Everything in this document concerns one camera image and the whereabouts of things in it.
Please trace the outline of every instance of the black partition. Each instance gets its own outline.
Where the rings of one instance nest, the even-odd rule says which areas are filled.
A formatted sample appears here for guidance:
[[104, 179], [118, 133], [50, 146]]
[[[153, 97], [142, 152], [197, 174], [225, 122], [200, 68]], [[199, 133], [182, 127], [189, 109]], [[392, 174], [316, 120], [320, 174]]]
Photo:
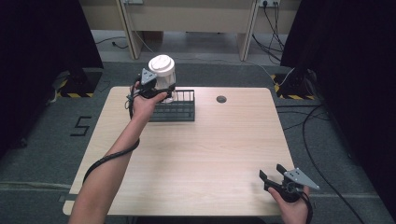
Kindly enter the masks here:
[[78, 0], [0, 3], [0, 158], [28, 135], [55, 78], [88, 67], [103, 64]]
[[281, 65], [316, 72], [348, 153], [396, 220], [395, 15], [394, 1], [302, 0]]

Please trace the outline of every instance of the table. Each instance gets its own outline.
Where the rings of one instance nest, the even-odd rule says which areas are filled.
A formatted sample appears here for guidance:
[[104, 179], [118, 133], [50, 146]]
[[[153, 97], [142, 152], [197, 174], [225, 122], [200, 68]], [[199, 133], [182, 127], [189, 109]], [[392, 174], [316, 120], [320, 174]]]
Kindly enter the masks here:
[[[78, 194], [88, 168], [102, 158], [129, 120], [128, 87], [106, 99], [70, 194]], [[294, 168], [271, 92], [265, 88], [194, 90], [194, 122], [150, 122], [140, 136], [109, 210], [118, 216], [274, 216], [260, 169], [278, 183], [276, 164]], [[225, 96], [223, 104], [217, 102]], [[70, 215], [73, 201], [66, 201]]]
[[123, 1], [117, 4], [133, 59], [139, 58], [143, 45], [137, 31], [186, 31], [236, 33], [240, 60], [244, 61], [259, 7], [257, 0], [144, 0], [142, 5]]

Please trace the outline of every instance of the black rack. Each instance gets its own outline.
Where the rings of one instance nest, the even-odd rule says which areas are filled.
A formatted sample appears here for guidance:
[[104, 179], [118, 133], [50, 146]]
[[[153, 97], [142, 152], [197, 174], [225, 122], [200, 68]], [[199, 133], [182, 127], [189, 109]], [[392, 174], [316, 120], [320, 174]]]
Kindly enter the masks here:
[[173, 92], [174, 101], [155, 105], [150, 122], [195, 121], [194, 90]]

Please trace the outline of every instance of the human hand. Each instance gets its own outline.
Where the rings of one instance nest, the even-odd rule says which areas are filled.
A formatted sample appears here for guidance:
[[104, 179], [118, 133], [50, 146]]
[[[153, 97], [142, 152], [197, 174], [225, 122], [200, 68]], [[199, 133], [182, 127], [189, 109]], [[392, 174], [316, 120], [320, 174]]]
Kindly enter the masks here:
[[[299, 199], [295, 203], [287, 203], [280, 194], [273, 188], [269, 188], [268, 192], [277, 202], [280, 208], [282, 220], [285, 224], [305, 224], [308, 216], [308, 208], [303, 199]], [[304, 187], [304, 193], [309, 195], [309, 187]]]
[[[135, 88], [132, 92], [134, 92], [138, 86], [139, 82], [136, 82]], [[149, 121], [149, 118], [154, 112], [155, 105], [162, 101], [166, 97], [166, 95], [166, 92], [161, 92], [150, 99], [146, 99], [140, 95], [136, 96], [134, 98], [134, 117], [137, 117], [144, 121]]]

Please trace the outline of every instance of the human arm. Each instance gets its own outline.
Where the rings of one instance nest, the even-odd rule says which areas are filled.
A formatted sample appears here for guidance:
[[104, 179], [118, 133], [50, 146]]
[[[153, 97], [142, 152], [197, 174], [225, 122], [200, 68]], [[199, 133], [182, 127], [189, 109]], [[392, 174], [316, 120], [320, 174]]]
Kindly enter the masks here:
[[[134, 116], [106, 155], [131, 148], [149, 122], [155, 104], [165, 96], [166, 93], [151, 99], [135, 97]], [[105, 222], [106, 214], [120, 188], [131, 155], [132, 152], [107, 161], [90, 173], [75, 201], [69, 223], [103, 224]]]
[[[273, 188], [269, 188], [268, 192], [272, 195], [280, 208], [282, 220], [285, 224], [305, 224], [308, 216], [308, 208], [303, 199], [299, 199], [295, 203], [285, 202], [280, 194]], [[304, 187], [304, 193], [309, 195], [309, 187]]]

